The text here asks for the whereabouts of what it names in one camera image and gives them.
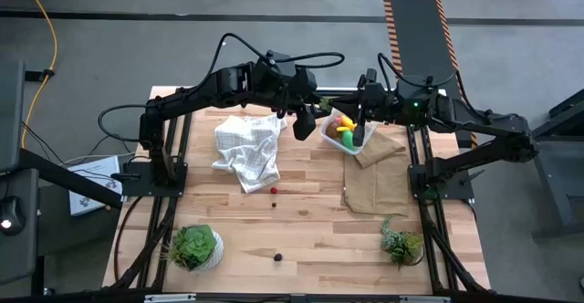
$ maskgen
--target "white cloth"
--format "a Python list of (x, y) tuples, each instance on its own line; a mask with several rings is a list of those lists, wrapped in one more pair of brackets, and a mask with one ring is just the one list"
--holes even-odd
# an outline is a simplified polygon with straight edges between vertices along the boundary
[(276, 115), (243, 120), (229, 116), (215, 128), (215, 147), (223, 159), (212, 167), (235, 172), (246, 193), (279, 180), (277, 137), (286, 126), (286, 119)]

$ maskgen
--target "brown cloth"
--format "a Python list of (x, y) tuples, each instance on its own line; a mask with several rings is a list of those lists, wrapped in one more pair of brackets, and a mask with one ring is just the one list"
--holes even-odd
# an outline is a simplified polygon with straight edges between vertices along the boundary
[[(362, 168), (360, 161), (370, 166)], [(409, 164), (405, 147), (374, 133), (359, 155), (345, 156), (345, 203), (353, 213), (407, 215)]]
[(367, 168), (395, 152), (405, 152), (405, 147), (374, 131), (363, 150), (355, 158), (357, 158), (362, 168)]

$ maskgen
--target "green succulent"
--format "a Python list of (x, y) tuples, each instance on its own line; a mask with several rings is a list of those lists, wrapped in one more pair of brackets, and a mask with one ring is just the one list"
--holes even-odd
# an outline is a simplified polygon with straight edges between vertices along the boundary
[(216, 244), (209, 225), (183, 227), (172, 238), (168, 258), (192, 270), (209, 259)]
[(395, 232), (390, 229), (391, 216), (381, 225), (381, 249), (391, 256), (391, 262), (402, 266), (416, 263), (422, 254), (423, 240), (419, 235), (408, 232)]
[(332, 106), (330, 106), (329, 98), (320, 98), (320, 103), (318, 104), (318, 106), (324, 111), (328, 112), (332, 111)]

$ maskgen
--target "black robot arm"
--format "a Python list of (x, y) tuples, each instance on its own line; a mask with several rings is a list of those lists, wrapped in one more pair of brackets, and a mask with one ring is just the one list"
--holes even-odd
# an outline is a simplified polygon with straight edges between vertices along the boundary
[[(457, 79), (462, 82), (460, 74)], [(491, 110), (475, 110), (465, 93), (463, 100), (447, 97), (429, 84), (398, 80), (395, 90), (386, 90), (376, 81), (374, 69), (361, 75), (357, 91), (330, 101), (330, 105), (354, 119), (358, 126), (354, 144), (362, 144), (366, 121), (379, 121), (419, 129), (428, 126), (439, 133), (473, 131), (495, 136), (474, 150), (452, 158), (434, 157), (426, 161), (424, 183), (490, 162), (527, 162), (538, 152), (525, 118), (516, 114), (500, 115)]]
[[(455, 75), (462, 81), (460, 74)], [(537, 154), (537, 144), (523, 117), (475, 110), (465, 94), (460, 100), (441, 93), (439, 87), (454, 80), (454, 75), (439, 84), (432, 84), (431, 77), (423, 83), (404, 78), (397, 81), (394, 90), (385, 89), (376, 77), (376, 71), (370, 68), (360, 76), (356, 90), (327, 97), (325, 91), (317, 89), (309, 70), (296, 65), (289, 56), (268, 51), (256, 63), (219, 69), (194, 88), (151, 99), (140, 125), (140, 143), (151, 157), (151, 179), (155, 184), (166, 184), (173, 178), (172, 159), (163, 149), (166, 120), (207, 107), (245, 107), (249, 103), (268, 107), (279, 118), (295, 113), (294, 134), (302, 141), (316, 128), (315, 119), (328, 116), (331, 108), (340, 110), (358, 124), (353, 136), (355, 146), (363, 143), (367, 121), (415, 129), (428, 126), (439, 133), (464, 130), (495, 136), (472, 151), (449, 159), (427, 160), (424, 172), (419, 174), (423, 183), (499, 160), (526, 162)]]
[(329, 112), (316, 106), (320, 96), (315, 93), (314, 75), (294, 61), (282, 61), (289, 59), (292, 58), (268, 51), (266, 58), (256, 63), (219, 69), (194, 88), (149, 100), (140, 118), (139, 141), (149, 152), (154, 184), (174, 181), (172, 158), (164, 149), (164, 122), (203, 108), (245, 107), (251, 103), (270, 108), (278, 118), (295, 113), (295, 137), (305, 140), (316, 128), (315, 119)]

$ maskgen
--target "wooden table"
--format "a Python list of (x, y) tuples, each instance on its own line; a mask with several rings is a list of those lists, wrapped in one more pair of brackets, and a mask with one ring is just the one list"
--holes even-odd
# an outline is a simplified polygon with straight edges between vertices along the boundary
[[(168, 95), (175, 87), (154, 87), (151, 98)], [(224, 258), (212, 271), (188, 273), (170, 263), (164, 290), (189, 292), (430, 294), (425, 259), (418, 266), (398, 268), (380, 251), (382, 215), (353, 214), (341, 202), (344, 155), (314, 131), (306, 141), (294, 139), (294, 117), (278, 140), (277, 167), (281, 179), (269, 187), (246, 194), (235, 174), (213, 170), (220, 159), (214, 147), (214, 128), (229, 115), (265, 116), (267, 108), (247, 106), (209, 108), (193, 115), (186, 161), (187, 188), (180, 199), (174, 229), (208, 224), (224, 240)], [(179, 119), (177, 131), (182, 127)], [(405, 129), (379, 126), (378, 131), (407, 147)], [(453, 134), (431, 133), (433, 153), (449, 157), (458, 153)], [(152, 199), (137, 205), (120, 243), (120, 273), (144, 245)], [(125, 204), (120, 220), (129, 204)], [(394, 230), (422, 232), (417, 203), (408, 203), (408, 217), (394, 217)], [(444, 202), (453, 251), (483, 286), (488, 287), (485, 261), (470, 209)], [(444, 262), (436, 247), (439, 271), (447, 286)], [(274, 254), (284, 257), (275, 262)], [(109, 256), (104, 286), (113, 283), (113, 254)], [(156, 262), (158, 253), (152, 261)], [(156, 263), (151, 264), (149, 283)]]

